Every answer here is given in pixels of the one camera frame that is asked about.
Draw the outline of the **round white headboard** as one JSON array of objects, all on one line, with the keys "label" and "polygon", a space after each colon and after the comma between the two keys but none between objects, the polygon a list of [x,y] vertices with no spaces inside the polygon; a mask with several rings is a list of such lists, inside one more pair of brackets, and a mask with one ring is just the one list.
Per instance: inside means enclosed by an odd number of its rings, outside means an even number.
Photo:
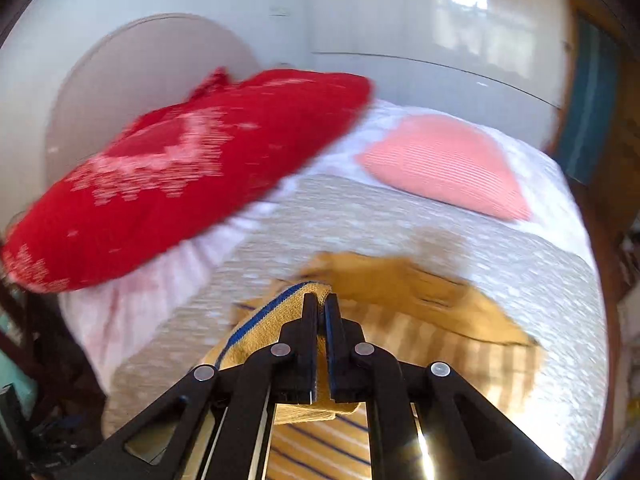
[{"label": "round white headboard", "polygon": [[101,39],[72,68],[44,136],[44,184],[101,151],[138,116],[184,101],[218,67],[236,79],[262,66],[234,32],[194,14],[156,14]]}]

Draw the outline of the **pink knit cushion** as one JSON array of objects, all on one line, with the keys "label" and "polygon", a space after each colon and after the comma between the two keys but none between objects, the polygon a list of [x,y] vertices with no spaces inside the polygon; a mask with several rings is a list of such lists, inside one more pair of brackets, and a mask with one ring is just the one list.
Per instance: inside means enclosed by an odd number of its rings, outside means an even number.
[{"label": "pink knit cushion", "polygon": [[392,188],[498,220],[530,219],[518,179],[500,146],[460,119],[407,116],[357,160]]}]

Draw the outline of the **red embroidered long pillow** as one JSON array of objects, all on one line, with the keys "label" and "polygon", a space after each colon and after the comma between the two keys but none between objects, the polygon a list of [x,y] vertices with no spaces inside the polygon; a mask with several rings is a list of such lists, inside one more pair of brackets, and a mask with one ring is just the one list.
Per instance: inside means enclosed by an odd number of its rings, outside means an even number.
[{"label": "red embroidered long pillow", "polygon": [[358,122],[372,82],[348,73],[218,68],[138,117],[10,229],[1,261],[33,292],[99,285],[264,196]]}]

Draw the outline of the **beige white-dotted bedspread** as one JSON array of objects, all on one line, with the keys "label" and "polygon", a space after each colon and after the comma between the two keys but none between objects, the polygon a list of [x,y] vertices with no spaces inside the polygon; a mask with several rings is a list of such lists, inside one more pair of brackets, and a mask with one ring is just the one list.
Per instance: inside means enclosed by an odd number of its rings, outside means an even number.
[{"label": "beige white-dotted bedspread", "polygon": [[585,477],[608,388],[605,308],[593,267],[498,220],[331,176],[301,180],[206,286],[122,363],[104,434],[114,434],[219,344],[250,300],[270,299],[315,258],[338,252],[405,257],[495,300],[540,344],[534,372],[506,369],[517,351],[468,344],[367,307],[356,315],[375,322],[372,339],[404,361],[444,358],[573,477]]}]

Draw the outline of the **yellow striped knit sweater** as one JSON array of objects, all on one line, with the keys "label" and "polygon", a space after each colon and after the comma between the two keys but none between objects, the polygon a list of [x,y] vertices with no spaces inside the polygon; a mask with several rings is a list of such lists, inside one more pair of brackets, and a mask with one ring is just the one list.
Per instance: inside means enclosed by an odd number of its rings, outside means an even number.
[{"label": "yellow striped knit sweater", "polygon": [[[218,368],[243,363],[273,344],[299,318],[303,298],[337,296],[343,318],[402,362],[452,366],[503,414],[521,414],[544,360],[544,348],[501,307],[464,281],[426,272],[406,257],[320,252],[258,298],[232,307],[232,332],[205,357]],[[330,398],[326,342],[318,341],[317,399],[279,405],[271,440],[270,479],[370,478],[366,410]]]}]

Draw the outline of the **brown wooden door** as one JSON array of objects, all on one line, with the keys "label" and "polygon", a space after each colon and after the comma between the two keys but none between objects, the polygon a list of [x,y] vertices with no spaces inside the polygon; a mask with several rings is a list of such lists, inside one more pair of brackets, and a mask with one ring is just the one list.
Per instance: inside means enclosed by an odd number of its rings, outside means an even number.
[{"label": "brown wooden door", "polygon": [[566,2],[567,89],[547,152],[618,240],[639,210],[639,156],[623,142],[639,62],[624,26],[601,0]]}]

